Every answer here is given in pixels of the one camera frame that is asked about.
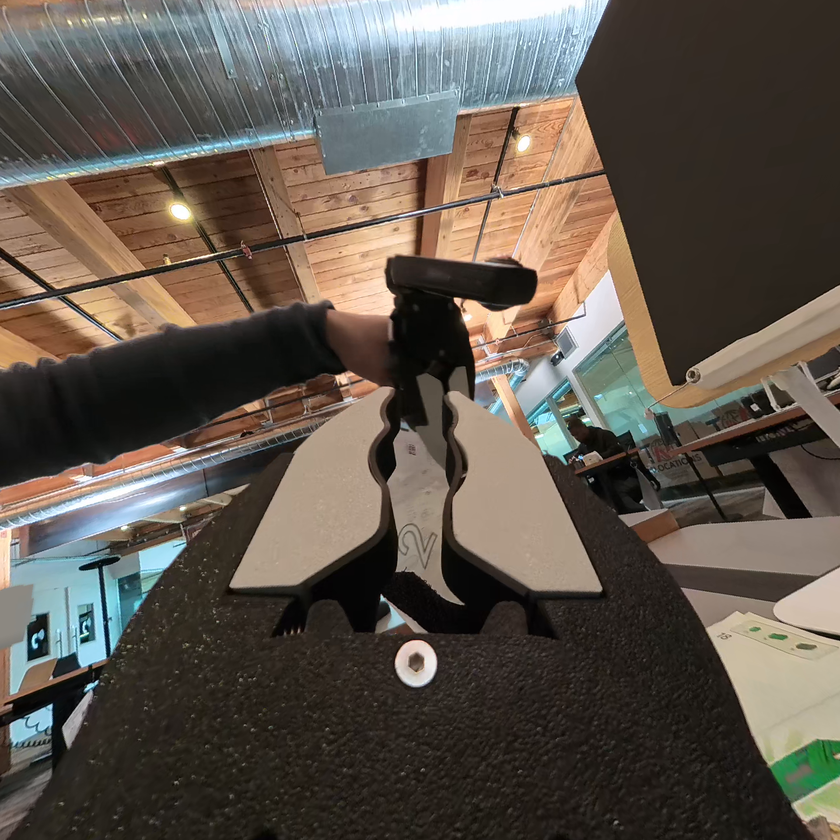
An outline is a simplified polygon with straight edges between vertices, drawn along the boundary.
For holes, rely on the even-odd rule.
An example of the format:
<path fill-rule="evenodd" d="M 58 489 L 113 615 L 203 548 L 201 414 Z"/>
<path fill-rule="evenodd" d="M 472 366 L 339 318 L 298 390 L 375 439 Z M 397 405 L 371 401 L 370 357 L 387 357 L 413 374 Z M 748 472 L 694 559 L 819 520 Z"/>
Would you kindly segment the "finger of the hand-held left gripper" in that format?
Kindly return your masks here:
<path fill-rule="evenodd" d="M 425 411 L 425 425 L 417 426 L 427 452 L 442 468 L 447 457 L 467 469 L 468 446 L 476 434 L 476 406 L 469 397 L 469 369 L 455 368 L 447 380 L 424 373 L 417 377 L 417 385 Z"/>

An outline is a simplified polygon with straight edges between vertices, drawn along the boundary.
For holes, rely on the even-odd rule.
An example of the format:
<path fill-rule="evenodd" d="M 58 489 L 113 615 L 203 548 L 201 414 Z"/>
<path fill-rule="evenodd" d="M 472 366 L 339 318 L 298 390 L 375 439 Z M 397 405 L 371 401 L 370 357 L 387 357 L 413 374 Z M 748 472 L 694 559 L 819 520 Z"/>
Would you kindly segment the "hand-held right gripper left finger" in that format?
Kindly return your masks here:
<path fill-rule="evenodd" d="M 320 426 L 292 457 L 230 591 L 289 596 L 307 611 L 336 601 L 354 631 L 373 632 L 396 570 L 387 480 L 400 424 L 400 397 L 382 387 Z"/>

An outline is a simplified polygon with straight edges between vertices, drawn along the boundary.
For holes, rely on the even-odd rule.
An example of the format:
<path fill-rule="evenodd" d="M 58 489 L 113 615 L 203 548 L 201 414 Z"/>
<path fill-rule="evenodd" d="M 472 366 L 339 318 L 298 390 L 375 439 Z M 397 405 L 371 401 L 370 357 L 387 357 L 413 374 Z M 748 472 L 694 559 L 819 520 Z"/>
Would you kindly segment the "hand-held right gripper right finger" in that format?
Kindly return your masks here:
<path fill-rule="evenodd" d="M 493 613 L 517 632 L 551 634 L 549 605 L 604 601 L 604 585 L 538 445 L 468 396 L 444 396 L 448 491 L 443 575 L 480 634 Z"/>

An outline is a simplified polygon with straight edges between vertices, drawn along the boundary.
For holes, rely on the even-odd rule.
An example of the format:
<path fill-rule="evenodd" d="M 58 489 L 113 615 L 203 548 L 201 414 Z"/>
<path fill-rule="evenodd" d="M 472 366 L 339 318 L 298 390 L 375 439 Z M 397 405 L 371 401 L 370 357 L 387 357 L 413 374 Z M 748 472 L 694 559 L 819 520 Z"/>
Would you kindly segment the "white paper bag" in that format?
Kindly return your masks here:
<path fill-rule="evenodd" d="M 395 469 L 388 479 L 397 533 L 396 567 L 384 597 L 413 629 L 455 626 L 461 602 L 442 572 L 445 468 L 420 435 L 402 427 L 394 439 Z"/>

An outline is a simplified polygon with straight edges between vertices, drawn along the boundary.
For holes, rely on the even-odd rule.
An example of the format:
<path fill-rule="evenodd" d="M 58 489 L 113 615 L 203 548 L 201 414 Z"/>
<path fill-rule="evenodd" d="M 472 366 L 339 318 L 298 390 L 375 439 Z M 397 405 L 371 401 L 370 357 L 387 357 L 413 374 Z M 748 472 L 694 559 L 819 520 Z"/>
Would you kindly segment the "long office desk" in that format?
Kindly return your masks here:
<path fill-rule="evenodd" d="M 838 515 L 838 447 L 801 409 L 773 411 L 761 390 L 688 411 L 665 437 L 653 421 L 636 432 L 637 464 L 667 500 L 755 490 L 759 515 Z"/>

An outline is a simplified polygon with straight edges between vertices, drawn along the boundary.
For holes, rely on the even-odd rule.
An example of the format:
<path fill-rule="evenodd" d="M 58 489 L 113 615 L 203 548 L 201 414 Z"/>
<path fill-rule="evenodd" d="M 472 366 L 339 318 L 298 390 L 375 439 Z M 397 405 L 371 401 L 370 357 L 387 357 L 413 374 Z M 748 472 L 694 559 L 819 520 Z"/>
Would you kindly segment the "person's left hand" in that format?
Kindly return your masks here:
<path fill-rule="evenodd" d="M 343 369 L 378 386 L 393 385 L 389 317 L 328 309 L 325 336 Z"/>

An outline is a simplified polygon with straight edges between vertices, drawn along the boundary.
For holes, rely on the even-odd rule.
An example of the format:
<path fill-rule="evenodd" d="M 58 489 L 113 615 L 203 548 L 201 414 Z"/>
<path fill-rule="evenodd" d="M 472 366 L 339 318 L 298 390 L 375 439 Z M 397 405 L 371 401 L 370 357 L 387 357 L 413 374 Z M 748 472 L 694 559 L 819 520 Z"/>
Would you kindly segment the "wood-edged grey table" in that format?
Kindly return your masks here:
<path fill-rule="evenodd" d="M 673 512 L 666 508 L 620 514 L 618 518 L 645 543 L 657 541 L 679 530 Z"/>

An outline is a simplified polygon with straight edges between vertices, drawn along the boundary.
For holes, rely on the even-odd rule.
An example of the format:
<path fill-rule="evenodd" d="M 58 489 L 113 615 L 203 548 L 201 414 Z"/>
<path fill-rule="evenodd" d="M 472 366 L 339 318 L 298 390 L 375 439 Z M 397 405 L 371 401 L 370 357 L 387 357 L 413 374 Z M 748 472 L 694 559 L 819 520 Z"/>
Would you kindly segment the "black ceiling pipe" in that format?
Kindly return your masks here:
<path fill-rule="evenodd" d="M 78 293 L 86 291 L 94 291 L 101 288 L 110 288 L 112 286 L 118 286 L 123 283 L 135 280 L 150 279 L 159 275 L 171 274 L 184 270 L 191 270 L 199 266 L 216 264 L 231 259 L 250 259 L 252 256 L 266 253 L 271 250 L 287 249 L 291 245 L 306 245 L 312 242 L 319 241 L 321 239 L 348 235 L 368 228 L 398 224 L 408 220 L 410 221 L 414 219 L 425 218 L 430 215 L 454 211 L 462 207 L 472 207 L 478 204 L 487 204 L 493 203 L 495 201 L 505 200 L 510 197 L 538 193 L 540 191 L 549 190 L 554 187 L 566 186 L 569 184 L 590 180 L 599 176 L 603 176 L 605 174 L 605 170 L 599 169 L 574 175 L 567 175 L 565 177 L 553 178 L 551 180 L 543 182 L 522 185 L 515 188 L 503 188 L 501 186 L 495 185 L 487 194 L 458 199 L 452 202 L 442 203 L 434 206 L 426 206 L 410 212 L 394 213 L 381 217 L 367 217 L 359 222 L 343 224 L 334 227 L 326 227 L 319 230 L 304 232 L 302 234 L 297 234 L 293 236 L 275 238 L 261 243 L 257 243 L 255 245 L 240 245 L 236 248 L 215 251 L 213 253 L 198 255 L 189 259 L 178 260 L 169 265 L 155 266 L 148 269 L 125 272 L 120 275 L 91 280 L 89 282 L 80 283 L 69 287 L 56 288 L 52 290 L 42 290 L 41 292 L 34 295 L 2 301 L 1 310 L 14 310 L 18 308 L 33 306 L 45 301 L 52 301 L 56 299 L 62 300 L 64 298 L 68 298 L 71 295 L 76 295 Z"/>

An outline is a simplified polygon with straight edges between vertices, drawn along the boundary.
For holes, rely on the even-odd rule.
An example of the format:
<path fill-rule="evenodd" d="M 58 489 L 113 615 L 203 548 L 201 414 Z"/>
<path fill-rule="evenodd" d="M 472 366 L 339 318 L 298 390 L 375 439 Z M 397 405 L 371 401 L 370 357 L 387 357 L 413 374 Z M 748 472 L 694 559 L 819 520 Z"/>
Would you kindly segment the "black panel on white stand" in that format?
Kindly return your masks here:
<path fill-rule="evenodd" d="M 761 379 L 838 446 L 838 2 L 608 2 L 575 83 L 668 377 Z"/>

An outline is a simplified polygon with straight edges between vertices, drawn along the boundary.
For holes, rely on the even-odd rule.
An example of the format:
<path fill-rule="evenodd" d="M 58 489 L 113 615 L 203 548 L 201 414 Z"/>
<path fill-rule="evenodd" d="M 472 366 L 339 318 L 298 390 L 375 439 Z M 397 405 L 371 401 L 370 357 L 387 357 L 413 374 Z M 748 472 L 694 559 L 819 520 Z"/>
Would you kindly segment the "pale green instruction booklet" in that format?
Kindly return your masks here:
<path fill-rule="evenodd" d="M 839 831 L 839 643 L 750 612 L 707 628 L 763 759 L 815 835 Z"/>

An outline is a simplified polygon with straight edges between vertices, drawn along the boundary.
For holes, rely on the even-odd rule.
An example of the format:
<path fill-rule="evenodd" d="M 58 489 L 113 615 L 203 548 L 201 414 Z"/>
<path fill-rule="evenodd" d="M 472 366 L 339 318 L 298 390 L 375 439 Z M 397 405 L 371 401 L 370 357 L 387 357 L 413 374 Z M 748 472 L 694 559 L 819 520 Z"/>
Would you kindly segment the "large silver duct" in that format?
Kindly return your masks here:
<path fill-rule="evenodd" d="M 607 2 L 40 2 L 1 11 L 2 189 L 316 138 L 329 174 L 570 96 Z"/>

